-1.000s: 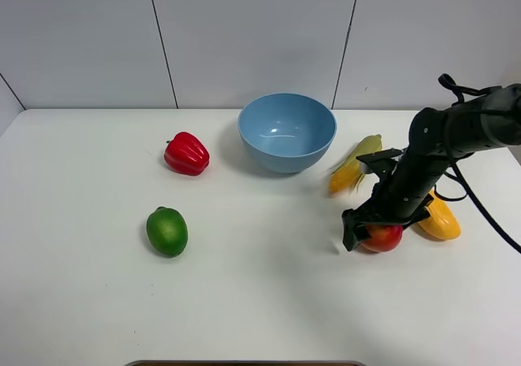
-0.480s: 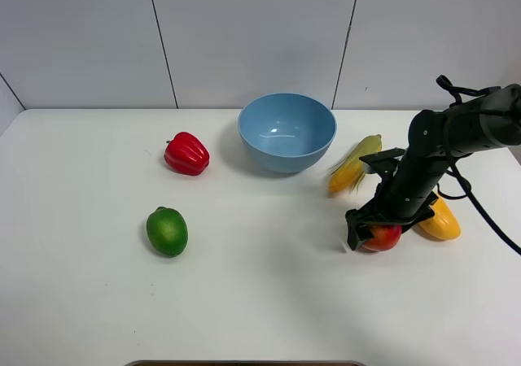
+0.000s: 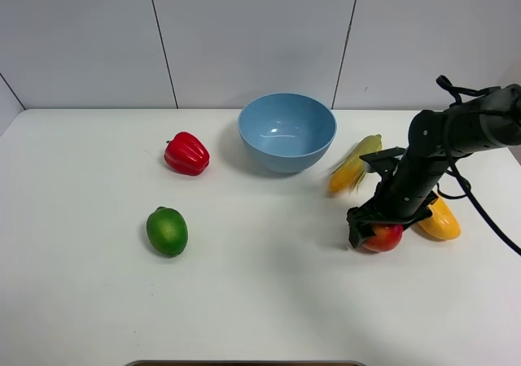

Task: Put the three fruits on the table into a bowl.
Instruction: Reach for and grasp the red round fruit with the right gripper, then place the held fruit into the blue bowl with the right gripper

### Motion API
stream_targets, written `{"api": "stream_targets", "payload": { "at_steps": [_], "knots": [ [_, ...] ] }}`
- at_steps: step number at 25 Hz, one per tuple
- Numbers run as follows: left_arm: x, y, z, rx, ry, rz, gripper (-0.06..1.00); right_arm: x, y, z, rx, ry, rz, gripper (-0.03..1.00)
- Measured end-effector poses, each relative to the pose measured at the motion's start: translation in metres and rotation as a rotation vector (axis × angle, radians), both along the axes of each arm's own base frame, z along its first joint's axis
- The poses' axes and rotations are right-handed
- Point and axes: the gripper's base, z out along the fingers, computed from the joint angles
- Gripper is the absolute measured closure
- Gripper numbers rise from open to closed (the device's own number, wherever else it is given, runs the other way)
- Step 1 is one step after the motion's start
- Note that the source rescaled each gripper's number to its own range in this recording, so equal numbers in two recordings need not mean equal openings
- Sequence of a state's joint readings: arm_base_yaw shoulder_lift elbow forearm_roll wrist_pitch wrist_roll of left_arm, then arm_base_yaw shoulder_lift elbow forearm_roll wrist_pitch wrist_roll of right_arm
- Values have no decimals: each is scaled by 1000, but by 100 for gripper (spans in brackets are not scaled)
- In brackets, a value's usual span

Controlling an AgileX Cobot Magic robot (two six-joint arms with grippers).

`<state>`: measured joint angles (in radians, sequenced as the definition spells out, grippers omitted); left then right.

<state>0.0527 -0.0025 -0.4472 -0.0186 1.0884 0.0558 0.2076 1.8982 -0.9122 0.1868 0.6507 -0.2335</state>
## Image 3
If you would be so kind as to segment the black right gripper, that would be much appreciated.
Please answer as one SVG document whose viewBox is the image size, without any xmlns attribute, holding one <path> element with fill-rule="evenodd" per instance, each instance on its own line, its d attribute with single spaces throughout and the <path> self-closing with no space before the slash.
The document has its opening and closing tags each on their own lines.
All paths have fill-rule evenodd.
<svg viewBox="0 0 521 366">
<path fill-rule="evenodd" d="M 431 217 L 431 191 L 448 168 L 444 156 L 422 157 L 407 149 L 395 172 L 377 184 L 374 195 L 348 211 L 353 249 L 375 236 L 371 224 L 402 224 L 403 229 Z"/>
</svg>

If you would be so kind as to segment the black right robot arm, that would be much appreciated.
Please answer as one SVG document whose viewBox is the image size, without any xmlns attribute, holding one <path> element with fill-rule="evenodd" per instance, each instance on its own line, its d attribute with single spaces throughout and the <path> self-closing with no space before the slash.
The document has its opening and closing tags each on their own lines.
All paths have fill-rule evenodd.
<svg viewBox="0 0 521 366">
<path fill-rule="evenodd" d="M 475 152 L 520 143 L 520 87 L 492 88 L 444 111 L 421 111 L 412 120 L 408 146 L 363 155 L 381 181 L 374 195 L 348 210 L 349 235 L 371 237 L 372 224 L 408 228 L 431 217 L 433 188 L 456 161 Z"/>
</svg>

